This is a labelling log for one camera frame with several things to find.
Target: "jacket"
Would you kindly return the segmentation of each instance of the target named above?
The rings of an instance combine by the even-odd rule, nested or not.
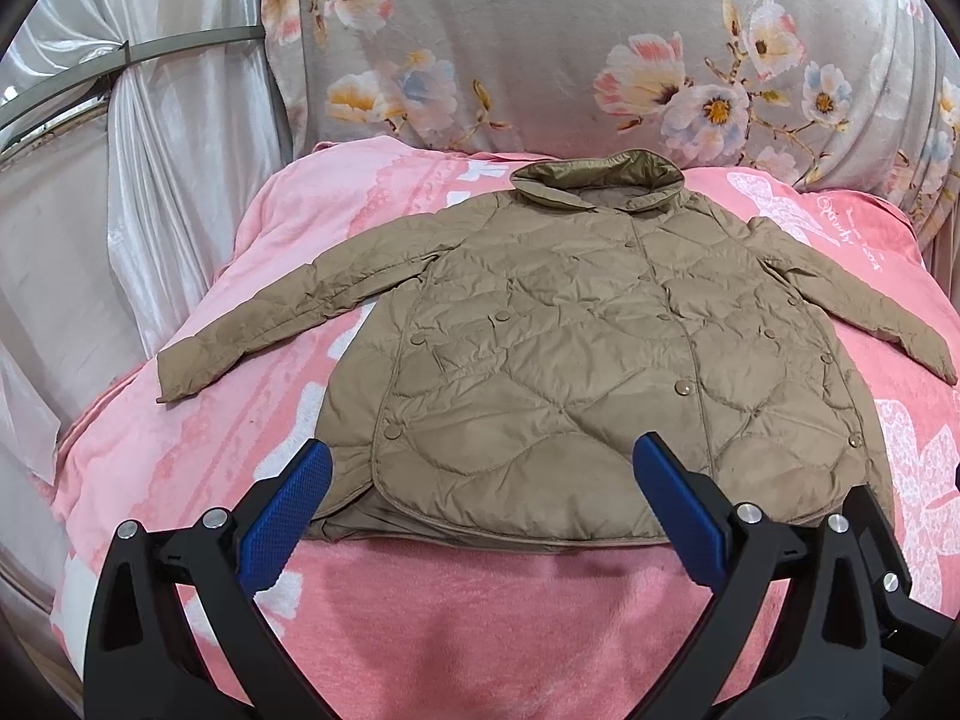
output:
[[[512,186],[282,277],[160,353],[160,402],[385,293],[329,380],[334,479],[309,536],[658,543],[630,461],[650,430],[774,519],[815,521],[864,483],[893,514],[880,420],[828,314],[955,384],[936,332],[651,152],[538,162]]]

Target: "white curtain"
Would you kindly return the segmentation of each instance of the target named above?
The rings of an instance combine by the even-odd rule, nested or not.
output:
[[[136,45],[205,29],[253,25],[259,22],[258,4],[259,0],[40,0],[0,60],[0,103],[124,42]],[[44,333],[88,343],[89,322],[79,322],[83,327],[71,322],[49,327],[37,321],[49,313],[41,309],[52,301],[76,304],[75,290],[66,286],[70,277],[62,279],[64,295],[50,290],[23,293],[25,289],[7,293],[0,304],[13,316],[0,317],[0,343],[6,344],[0,346],[0,461],[18,457],[32,472],[49,478],[52,467],[41,459],[46,453],[52,461],[51,415],[66,424],[89,403],[73,402],[66,396],[70,392],[59,397],[58,393],[64,395],[64,383],[55,381],[56,374],[64,370],[64,376],[70,376],[66,368],[83,367],[85,382],[105,386],[137,358],[155,354],[208,290],[229,259],[243,211],[264,181],[282,167],[271,83],[263,47],[257,42],[191,50],[128,68],[109,103],[109,167],[104,166],[107,185],[99,196],[103,205],[86,196],[86,186],[62,186],[56,165],[37,177],[40,189],[56,189],[54,194],[65,204],[63,218],[85,214],[85,208],[90,215],[96,207],[106,209],[106,218],[99,223],[104,245],[69,245],[63,273],[98,271],[99,263],[86,260],[102,257],[106,249],[109,271],[103,274],[104,291],[119,290],[126,316],[117,322],[128,322],[133,314],[142,353],[131,355],[115,344],[112,355],[97,351],[109,346],[110,338],[128,333],[128,326],[117,327],[116,333],[112,329],[96,333],[102,343],[93,343],[83,359],[64,357],[58,351],[62,344],[41,343]],[[25,119],[37,122],[84,91],[62,95]],[[0,133],[0,143],[11,129]],[[55,152],[58,140],[39,151]],[[13,189],[12,175],[0,170],[0,196],[10,190],[11,202],[14,194],[23,199],[21,190],[32,191]],[[56,226],[53,218],[50,225]],[[16,230],[11,227],[8,232],[13,237],[7,243],[14,244]],[[13,252],[12,245],[0,245]],[[85,311],[103,313],[96,305]],[[28,327],[42,330],[20,331]]]
[[[0,93],[126,41],[257,23],[258,2],[42,0],[0,63]],[[109,149],[110,264],[152,355],[205,294],[248,201],[281,167],[263,47],[127,69],[110,101]]]

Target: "pink fleece blanket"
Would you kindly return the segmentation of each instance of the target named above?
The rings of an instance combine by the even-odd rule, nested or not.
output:
[[[192,334],[259,288],[361,230],[509,186],[531,155],[417,151],[388,138],[323,148],[266,184],[232,262],[189,322]],[[746,169],[686,172],[688,185],[742,218],[768,215],[947,339],[960,319],[923,269],[910,226],[853,191],[795,193]],[[155,361],[105,394],[68,437],[54,508],[75,554],[55,624],[78,669],[96,575],[113,529],[150,529],[232,506],[312,435],[330,371],[370,306],[243,362],[198,397],[159,406]],[[898,500],[896,532],[914,596],[960,608],[960,398],[845,325],[883,424]],[[776,587],[726,693],[743,688],[772,630]],[[188,616],[218,683],[237,693],[203,610]],[[302,542],[257,597],[293,659],[347,720],[619,718],[650,688],[707,603],[667,547],[558,556],[486,554],[408,541]]]

